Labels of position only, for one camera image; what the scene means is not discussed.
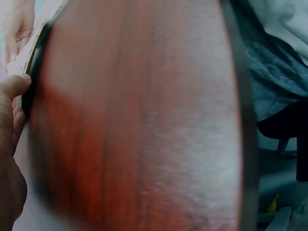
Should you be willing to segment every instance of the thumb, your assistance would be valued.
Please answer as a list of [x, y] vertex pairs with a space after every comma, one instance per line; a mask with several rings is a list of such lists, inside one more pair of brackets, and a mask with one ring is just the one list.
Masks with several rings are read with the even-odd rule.
[[13, 61], [16, 59], [18, 54], [18, 47], [17, 47], [17, 41], [13, 34], [9, 34], [4, 38], [4, 42], [7, 45], [8, 48], [8, 54], [10, 55], [10, 61]]
[[11, 101], [24, 94], [31, 84], [31, 77], [27, 74], [10, 76], [0, 83], [0, 94], [6, 95]]

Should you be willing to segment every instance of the floor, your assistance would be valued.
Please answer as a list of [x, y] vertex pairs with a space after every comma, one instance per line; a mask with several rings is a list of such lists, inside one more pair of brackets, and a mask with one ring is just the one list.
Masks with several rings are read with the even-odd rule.
[[[308, 183], [295, 180], [296, 160], [278, 158], [275, 150], [277, 140], [272, 140], [258, 133], [259, 139], [259, 211], [264, 212], [278, 193], [278, 206], [291, 205], [296, 208], [308, 195]], [[291, 139], [287, 151], [296, 150], [296, 139]]]

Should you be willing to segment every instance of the skin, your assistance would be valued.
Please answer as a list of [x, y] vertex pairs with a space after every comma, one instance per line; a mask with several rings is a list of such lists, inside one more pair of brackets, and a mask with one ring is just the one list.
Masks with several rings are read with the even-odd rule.
[[[33, 30], [35, 0], [12, 0], [4, 21], [3, 67], [15, 60]], [[15, 163], [15, 153], [25, 122], [21, 108], [12, 101], [26, 92], [29, 75], [11, 76], [0, 82], [0, 230], [11, 231], [26, 202], [26, 181]]]
[[3, 68], [16, 59], [33, 30], [35, 0], [12, 0], [4, 20]]
[[0, 230], [11, 231], [26, 202], [26, 181], [15, 163], [15, 153], [25, 122], [21, 108], [12, 101], [26, 92], [29, 75], [11, 76], [0, 82]]

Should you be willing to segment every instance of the blue fabric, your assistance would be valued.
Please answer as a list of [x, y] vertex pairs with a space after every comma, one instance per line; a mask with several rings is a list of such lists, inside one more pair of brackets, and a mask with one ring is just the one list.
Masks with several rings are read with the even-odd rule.
[[257, 120], [308, 97], [308, 68], [287, 43], [265, 33], [248, 5], [234, 5], [254, 93]]

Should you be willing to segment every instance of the finger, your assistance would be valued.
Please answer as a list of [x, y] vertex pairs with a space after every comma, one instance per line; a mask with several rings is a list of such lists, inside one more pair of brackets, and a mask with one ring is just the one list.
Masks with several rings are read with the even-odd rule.
[[16, 147], [18, 145], [21, 133], [23, 131], [24, 123], [26, 120], [24, 111], [21, 108], [15, 108], [13, 111], [14, 116], [14, 130], [13, 130], [13, 154], [15, 153]]
[[0, 94], [6, 95], [11, 101], [24, 94], [31, 84], [31, 77], [27, 74], [10, 76], [0, 83]]
[[7, 48], [7, 44], [6, 42], [4, 42], [4, 51], [3, 51], [3, 69], [5, 71], [7, 71], [7, 67], [6, 65], [9, 63], [10, 61], [10, 53], [9, 53], [9, 50]]
[[18, 54], [16, 38], [13, 34], [9, 34], [4, 38], [4, 40], [9, 50], [10, 61], [13, 61], [16, 59], [17, 54]]
[[20, 42], [19, 52], [22, 51], [22, 49], [25, 47], [25, 45], [28, 43], [29, 37], [23, 38]]
[[22, 40], [23, 38], [29, 38], [31, 36], [32, 29], [31, 30], [20, 30], [16, 33], [16, 39]]
[[19, 52], [20, 52], [20, 43], [21, 43], [21, 41], [17, 42], [17, 54], [19, 54]]

